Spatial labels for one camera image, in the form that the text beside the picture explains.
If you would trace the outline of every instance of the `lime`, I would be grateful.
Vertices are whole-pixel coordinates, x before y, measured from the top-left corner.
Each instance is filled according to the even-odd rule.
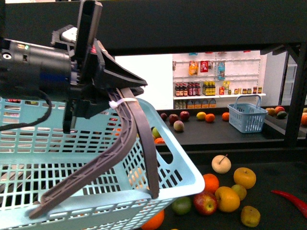
[[[191,211],[192,200],[188,196],[177,198],[171,205],[173,212],[177,215],[184,215]]]

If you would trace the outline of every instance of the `black frame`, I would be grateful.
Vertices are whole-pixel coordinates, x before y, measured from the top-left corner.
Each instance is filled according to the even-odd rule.
[[[79,4],[7,4],[6,38],[49,46],[53,30],[76,23]],[[118,0],[102,4],[97,39],[113,56],[287,50],[298,66],[283,146],[301,145],[297,137],[307,94],[306,1]]]

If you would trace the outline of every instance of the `white wall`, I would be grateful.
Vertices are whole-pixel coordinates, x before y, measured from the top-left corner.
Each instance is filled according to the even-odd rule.
[[[172,55],[138,55],[115,57],[123,68],[147,81],[144,93],[139,95],[156,110],[173,108]]]
[[[285,58],[285,52],[275,56],[268,54],[263,85],[266,96],[262,98],[262,106],[278,105]]]

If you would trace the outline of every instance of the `light blue basket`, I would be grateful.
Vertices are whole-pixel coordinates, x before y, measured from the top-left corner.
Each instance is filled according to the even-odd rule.
[[[71,134],[62,132],[63,103],[35,126],[0,134],[0,229],[130,230],[141,227],[175,198],[199,193],[204,180],[155,109],[139,99],[151,127],[157,127],[173,160],[157,152],[160,193],[151,199],[140,140],[126,158],[46,215],[30,219],[33,203],[67,175],[115,142],[119,119],[108,109],[89,120],[78,118]],[[29,123],[47,110],[44,102],[0,98],[0,121]]]
[[[257,96],[256,105],[250,103],[237,103],[239,98]],[[234,104],[229,104],[229,123],[241,133],[258,133],[262,131],[265,116],[268,111],[261,107],[259,95],[242,95],[237,97]]]

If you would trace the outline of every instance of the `red chili pepper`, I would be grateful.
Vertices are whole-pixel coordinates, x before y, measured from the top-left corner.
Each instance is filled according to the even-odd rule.
[[[299,198],[297,198],[296,196],[294,196],[290,193],[286,193],[286,192],[283,192],[283,191],[272,190],[271,192],[274,193],[274,194],[277,194],[277,195],[281,195],[282,197],[291,201],[292,204],[294,204],[298,208],[298,210],[301,211],[301,213],[304,215],[304,217],[307,218],[307,204],[304,201],[300,200]]]

